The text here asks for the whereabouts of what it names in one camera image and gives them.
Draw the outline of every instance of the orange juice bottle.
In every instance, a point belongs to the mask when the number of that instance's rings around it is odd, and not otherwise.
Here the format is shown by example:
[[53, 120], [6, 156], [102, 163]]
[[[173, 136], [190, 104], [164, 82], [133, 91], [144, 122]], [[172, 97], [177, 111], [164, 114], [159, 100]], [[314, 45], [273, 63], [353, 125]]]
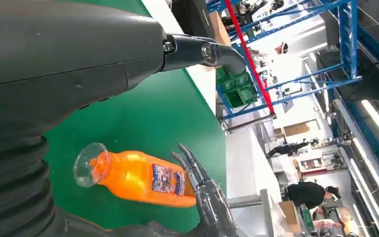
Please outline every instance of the orange juice bottle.
[[143, 152], [112, 153], [102, 143], [92, 143], [77, 157], [74, 175], [80, 186], [104, 185], [123, 199], [174, 207], [195, 205], [184, 170]]

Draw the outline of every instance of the green table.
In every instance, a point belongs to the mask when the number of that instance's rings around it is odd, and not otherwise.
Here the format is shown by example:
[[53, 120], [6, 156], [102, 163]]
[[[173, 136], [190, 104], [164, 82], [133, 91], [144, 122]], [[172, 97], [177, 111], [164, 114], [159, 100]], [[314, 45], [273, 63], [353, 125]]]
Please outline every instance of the green table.
[[[141, 15], [139, 0], [89, 1]], [[225, 136], [185, 70], [156, 74], [132, 91], [76, 111], [46, 137], [50, 140], [53, 193], [58, 206], [104, 228], [160, 221], [188, 231], [199, 221], [193, 208], [171, 208], [113, 196], [105, 187], [79, 187], [73, 164], [86, 145], [102, 142], [112, 152], [138, 150], [173, 161], [178, 142], [189, 146], [226, 193]]]

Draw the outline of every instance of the green basket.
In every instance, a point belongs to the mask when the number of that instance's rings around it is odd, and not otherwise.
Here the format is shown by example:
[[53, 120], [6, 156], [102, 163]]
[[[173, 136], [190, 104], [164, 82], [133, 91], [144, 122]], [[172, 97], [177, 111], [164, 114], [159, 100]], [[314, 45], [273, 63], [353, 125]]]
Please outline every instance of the green basket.
[[236, 87], [241, 87], [244, 85], [252, 84], [247, 73], [238, 74], [238, 75], [235, 75], [233, 77], [232, 77], [232, 75], [230, 75], [230, 77], [234, 79], [234, 81], [236, 83]]
[[237, 87], [236, 87], [236, 83], [234, 80], [228, 80], [222, 84], [223, 93], [233, 91], [235, 88], [237, 88]]
[[216, 69], [216, 81], [224, 83], [230, 79], [229, 74], [223, 68]]
[[242, 100], [244, 105], [258, 101], [255, 88], [253, 87], [252, 84], [239, 87], [237, 89], [237, 93], [239, 94], [239, 97]]
[[237, 90], [225, 93], [225, 98], [232, 108], [243, 105], [243, 101], [241, 100], [239, 93], [237, 93]]

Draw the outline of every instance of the red pole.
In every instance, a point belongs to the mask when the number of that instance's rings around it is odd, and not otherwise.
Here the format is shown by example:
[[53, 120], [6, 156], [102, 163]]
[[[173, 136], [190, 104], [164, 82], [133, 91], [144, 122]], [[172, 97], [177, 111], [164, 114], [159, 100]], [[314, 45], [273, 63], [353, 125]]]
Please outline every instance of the red pole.
[[266, 105], [269, 108], [269, 112], [271, 114], [273, 114], [274, 113], [274, 107], [271, 104], [271, 98], [269, 97], [269, 94], [265, 91], [264, 86], [262, 85], [261, 79], [259, 78], [259, 75], [256, 72], [254, 61], [251, 58], [251, 54], [249, 53], [248, 46], [246, 45], [245, 41], [243, 40], [243, 34], [242, 34], [242, 31], [240, 29], [239, 24], [237, 23], [237, 19], [236, 19], [234, 12], [233, 12], [233, 8], [231, 7], [230, 0], [225, 0], [225, 4], [229, 10], [229, 13], [231, 16], [231, 21], [233, 22], [234, 27], [236, 28], [237, 36], [239, 37], [241, 44], [242, 44], [242, 47], [245, 51], [245, 55], [246, 55], [246, 58], [248, 60], [248, 67], [251, 69], [251, 72], [254, 74], [253, 76], [255, 77], [256, 82], [259, 85], [259, 88], [261, 89], [261, 93], [264, 96]]

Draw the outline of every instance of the robotic hand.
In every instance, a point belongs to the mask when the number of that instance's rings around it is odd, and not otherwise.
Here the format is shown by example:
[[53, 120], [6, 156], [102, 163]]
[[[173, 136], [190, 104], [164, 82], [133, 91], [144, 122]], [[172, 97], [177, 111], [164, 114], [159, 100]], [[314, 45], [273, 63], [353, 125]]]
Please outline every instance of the robotic hand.
[[66, 237], [247, 237], [235, 225], [230, 209], [220, 186], [205, 172], [201, 164], [188, 147], [178, 145], [185, 155], [172, 152], [188, 175], [194, 189], [200, 223], [189, 233], [177, 233], [165, 229], [158, 222], [150, 222], [147, 226], [126, 226], [115, 230], [104, 230], [83, 219], [67, 214], [68, 220], [64, 229]]
[[208, 176], [188, 147], [181, 143], [178, 147], [185, 157], [175, 152], [172, 152], [172, 156], [185, 170], [194, 189], [200, 214], [200, 224], [196, 229], [200, 232], [200, 236], [239, 236], [237, 232], [241, 231], [234, 224], [226, 197], [220, 186]]

